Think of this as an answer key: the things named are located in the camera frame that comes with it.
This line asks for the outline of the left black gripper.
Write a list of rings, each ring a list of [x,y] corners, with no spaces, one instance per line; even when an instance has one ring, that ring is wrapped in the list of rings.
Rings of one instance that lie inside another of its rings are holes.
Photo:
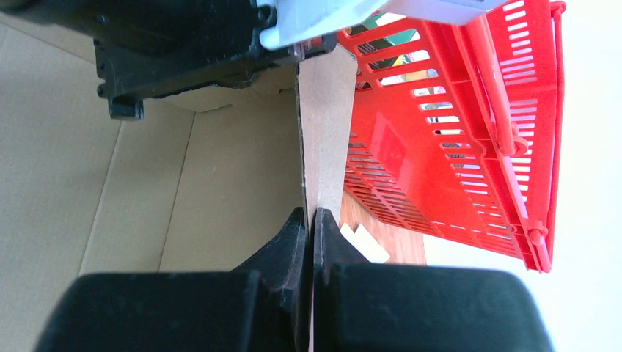
[[[146,99],[204,87],[243,89],[257,75],[331,52],[336,34],[267,49],[277,9],[256,1],[3,1],[5,15],[92,38],[97,93],[116,120],[140,120]]]

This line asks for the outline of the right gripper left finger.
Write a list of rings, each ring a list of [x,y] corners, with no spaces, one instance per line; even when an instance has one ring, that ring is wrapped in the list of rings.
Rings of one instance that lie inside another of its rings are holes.
[[[37,351],[306,351],[310,263],[304,210],[230,271],[77,278]]]

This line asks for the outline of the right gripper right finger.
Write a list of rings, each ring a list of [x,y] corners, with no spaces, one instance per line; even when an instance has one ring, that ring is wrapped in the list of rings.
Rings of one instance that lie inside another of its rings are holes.
[[[316,211],[316,351],[552,351],[535,301],[504,271],[376,264]]]

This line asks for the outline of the brown cardboard box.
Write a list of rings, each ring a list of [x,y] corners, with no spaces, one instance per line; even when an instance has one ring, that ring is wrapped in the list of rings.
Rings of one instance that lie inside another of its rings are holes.
[[[120,122],[90,38],[3,15],[1,349],[32,351],[77,276],[230,270],[294,208],[338,216],[355,70],[339,46]]]

